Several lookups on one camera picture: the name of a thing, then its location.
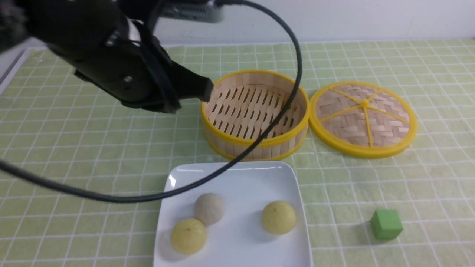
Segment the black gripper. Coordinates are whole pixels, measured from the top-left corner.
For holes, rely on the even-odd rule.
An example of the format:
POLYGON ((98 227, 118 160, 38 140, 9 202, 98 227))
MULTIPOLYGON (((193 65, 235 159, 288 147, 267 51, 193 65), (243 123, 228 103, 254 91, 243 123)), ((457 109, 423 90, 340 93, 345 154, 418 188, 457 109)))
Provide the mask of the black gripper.
POLYGON ((98 46, 75 49, 49 44, 52 52, 75 68, 74 75, 91 83, 128 108, 175 113, 180 100, 209 102, 214 83, 171 60, 144 24, 124 19, 98 46))

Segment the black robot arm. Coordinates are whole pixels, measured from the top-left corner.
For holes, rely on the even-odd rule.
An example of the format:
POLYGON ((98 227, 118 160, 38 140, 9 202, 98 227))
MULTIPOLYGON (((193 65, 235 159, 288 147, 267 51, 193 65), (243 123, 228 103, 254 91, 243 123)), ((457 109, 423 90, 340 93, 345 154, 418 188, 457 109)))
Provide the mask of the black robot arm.
POLYGON ((153 35, 173 7, 203 0, 2 0, 1 52, 36 38, 74 75, 128 108, 175 113, 208 102, 213 82, 173 61, 153 35))

